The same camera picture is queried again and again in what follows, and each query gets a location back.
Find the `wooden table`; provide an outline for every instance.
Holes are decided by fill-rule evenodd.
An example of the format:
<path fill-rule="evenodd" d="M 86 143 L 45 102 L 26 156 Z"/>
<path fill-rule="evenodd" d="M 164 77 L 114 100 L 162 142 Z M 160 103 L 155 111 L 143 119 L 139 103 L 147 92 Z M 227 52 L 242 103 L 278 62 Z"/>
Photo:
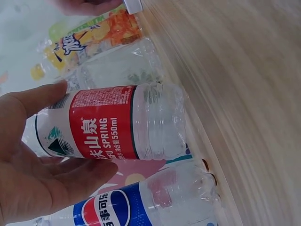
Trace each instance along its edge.
<path fill-rule="evenodd" d="M 188 142 L 218 180 L 221 226 L 301 225 L 301 3 L 143 0 Z"/>

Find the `blue bottle label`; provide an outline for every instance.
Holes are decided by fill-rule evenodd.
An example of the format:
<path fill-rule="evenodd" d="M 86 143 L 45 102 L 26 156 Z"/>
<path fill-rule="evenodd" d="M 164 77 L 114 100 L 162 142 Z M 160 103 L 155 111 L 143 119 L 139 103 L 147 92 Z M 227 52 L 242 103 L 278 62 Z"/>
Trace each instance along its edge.
<path fill-rule="evenodd" d="M 94 196 L 73 208 L 75 226 L 152 226 L 139 183 Z"/>

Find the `hand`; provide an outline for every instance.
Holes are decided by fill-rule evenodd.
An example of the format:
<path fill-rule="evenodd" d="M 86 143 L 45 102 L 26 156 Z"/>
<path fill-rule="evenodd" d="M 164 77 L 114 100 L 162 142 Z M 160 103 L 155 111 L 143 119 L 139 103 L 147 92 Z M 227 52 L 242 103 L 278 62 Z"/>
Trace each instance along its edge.
<path fill-rule="evenodd" d="M 122 0 L 48 0 L 65 15 L 99 16 L 115 9 Z"/>
<path fill-rule="evenodd" d="M 117 172 L 107 160 L 38 158 L 22 141 L 26 119 L 56 103 L 66 82 L 0 97 L 0 226 L 86 199 Z"/>

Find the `plastic water bottle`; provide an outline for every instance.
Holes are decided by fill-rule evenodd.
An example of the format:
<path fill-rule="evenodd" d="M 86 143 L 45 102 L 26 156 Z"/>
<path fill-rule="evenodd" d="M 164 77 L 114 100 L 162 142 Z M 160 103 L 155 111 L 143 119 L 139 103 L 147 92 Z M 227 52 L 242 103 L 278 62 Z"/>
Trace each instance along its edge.
<path fill-rule="evenodd" d="M 40 218 L 36 225 L 217 226 L 216 197 L 212 175 L 190 161 Z"/>
<path fill-rule="evenodd" d="M 169 83 L 73 92 L 29 119 L 23 141 L 40 156 L 171 160 L 185 154 L 183 93 Z"/>

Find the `bottle cap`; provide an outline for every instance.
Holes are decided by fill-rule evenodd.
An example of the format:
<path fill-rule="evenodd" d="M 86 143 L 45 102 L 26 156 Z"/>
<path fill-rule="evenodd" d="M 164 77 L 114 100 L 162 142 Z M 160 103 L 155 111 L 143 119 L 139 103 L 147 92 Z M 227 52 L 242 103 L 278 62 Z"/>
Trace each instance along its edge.
<path fill-rule="evenodd" d="M 45 72 L 41 64 L 36 64 L 34 67 L 31 68 L 30 74 L 33 80 L 39 81 L 45 77 Z"/>
<path fill-rule="evenodd" d="M 129 14 L 141 12 L 143 6 L 140 0 L 123 0 Z"/>

